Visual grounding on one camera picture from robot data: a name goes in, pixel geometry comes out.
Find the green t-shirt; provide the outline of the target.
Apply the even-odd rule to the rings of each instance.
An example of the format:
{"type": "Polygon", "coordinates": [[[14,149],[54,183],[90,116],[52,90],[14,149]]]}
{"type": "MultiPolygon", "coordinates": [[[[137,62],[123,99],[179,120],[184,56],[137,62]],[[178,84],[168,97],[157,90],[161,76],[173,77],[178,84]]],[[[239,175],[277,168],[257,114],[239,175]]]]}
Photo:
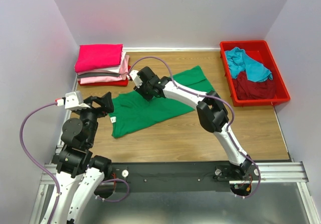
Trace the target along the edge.
{"type": "MultiPolygon", "coordinates": [[[[200,66],[175,74],[174,80],[194,90],[204,92],[214,90],[200,66]]],[[[109,116],[114,138],[123,137],[194,110],[173,99],[153,98],[147,101],[135,91],[120,94],[112,102],[114,112],[109,116]]]]}

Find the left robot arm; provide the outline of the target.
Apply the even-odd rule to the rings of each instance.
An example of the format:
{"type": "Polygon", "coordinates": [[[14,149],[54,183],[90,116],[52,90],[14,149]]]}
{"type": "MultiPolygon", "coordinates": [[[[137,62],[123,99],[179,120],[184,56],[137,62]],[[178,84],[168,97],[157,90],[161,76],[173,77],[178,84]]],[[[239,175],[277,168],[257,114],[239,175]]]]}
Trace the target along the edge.
{"type": "Polygon", "coordinates": [[[93,156],[98,118],[114,111],[111,93],[83,99],[81,92],[67,93],[58,106],[78,115],[62,126],[63,148],[58,155],[57,186],[52,193],[42,223],[77,223],[94,190],[111,176],[111,160],[93,156]]]}

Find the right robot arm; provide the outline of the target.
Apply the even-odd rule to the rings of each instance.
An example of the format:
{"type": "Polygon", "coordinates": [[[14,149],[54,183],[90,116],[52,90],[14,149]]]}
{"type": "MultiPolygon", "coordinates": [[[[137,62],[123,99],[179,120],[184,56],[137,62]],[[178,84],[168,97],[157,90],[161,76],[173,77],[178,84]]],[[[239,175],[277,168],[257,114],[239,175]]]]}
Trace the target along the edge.
{"type": "Polygon", "coordinates": [[[203,92],[188,88],[177,83],[173,76],[159,78],[149,67],[130,71],[128,78],[134,82],[134,90],[148,101],[161,97],[195,109],[201,127],[214,134],[225,150],[231,166],[230,178],[241,180],[249,174],[253,160],[234,135],[226,102],[215,91],[203,92]]]}

